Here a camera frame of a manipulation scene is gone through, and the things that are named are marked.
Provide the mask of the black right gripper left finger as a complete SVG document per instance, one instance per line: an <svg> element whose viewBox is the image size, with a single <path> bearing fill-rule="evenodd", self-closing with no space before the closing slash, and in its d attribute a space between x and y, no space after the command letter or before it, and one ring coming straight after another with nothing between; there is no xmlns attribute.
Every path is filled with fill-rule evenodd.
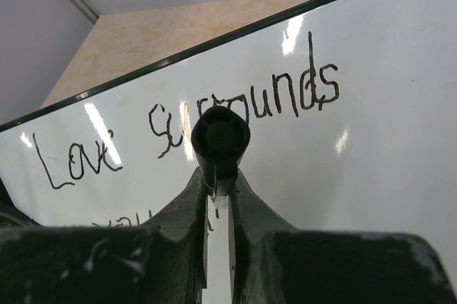
<svg viewBox="0 0 457 304"><path fill-rule="evenodd" d="M196 169L138 226L1 228L3 303L200 303L207 192Z"/></svg>

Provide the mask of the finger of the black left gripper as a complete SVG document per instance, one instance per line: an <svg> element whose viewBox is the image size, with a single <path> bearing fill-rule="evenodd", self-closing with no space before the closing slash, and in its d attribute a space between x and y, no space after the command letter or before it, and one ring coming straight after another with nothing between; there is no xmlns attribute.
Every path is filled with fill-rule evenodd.
<svg viewBox="0 0 457 304"><path fill-rule="evenodd" d="M0 180L0 226L1 228L40 226L15 207L2 180Z"/></svg>

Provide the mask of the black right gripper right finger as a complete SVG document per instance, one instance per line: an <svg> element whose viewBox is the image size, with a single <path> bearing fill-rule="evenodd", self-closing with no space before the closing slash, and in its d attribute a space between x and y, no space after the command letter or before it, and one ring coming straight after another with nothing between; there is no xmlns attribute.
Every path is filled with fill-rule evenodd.
<svg viewBox="0 0 457 304"><path fill-rule="evenodd" d="M229 195L233 303L454 303L437 252L405 233L301 230L239 175Z"/></svg>

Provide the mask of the black white marker pen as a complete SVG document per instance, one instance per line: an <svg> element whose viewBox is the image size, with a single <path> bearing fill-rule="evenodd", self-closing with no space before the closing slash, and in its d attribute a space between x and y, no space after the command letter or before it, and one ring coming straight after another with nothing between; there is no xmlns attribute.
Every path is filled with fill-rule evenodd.
<svg viewBox="0 0 457 304"><path fill-rule="evenodd" d="M210 199L234 189L238 167L251 139L248 124L224 106L205 111L191 132L191 144Z"/></svg>

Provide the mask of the white whiteboard black frame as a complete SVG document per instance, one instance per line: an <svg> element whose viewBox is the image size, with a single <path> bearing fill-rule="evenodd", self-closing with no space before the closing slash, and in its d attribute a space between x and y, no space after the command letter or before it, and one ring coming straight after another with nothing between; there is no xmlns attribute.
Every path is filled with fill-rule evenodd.
<svg viewBox="0 0 457 304"><path fill-rule="evenodd" d="M295 6L4 124L1 180L44 227L138 226L200 170L214 106L248 124L238 176L283 219L417 235L456 293L456 0ZM207 192L215 303L233 303L229 195Z"/></svg>

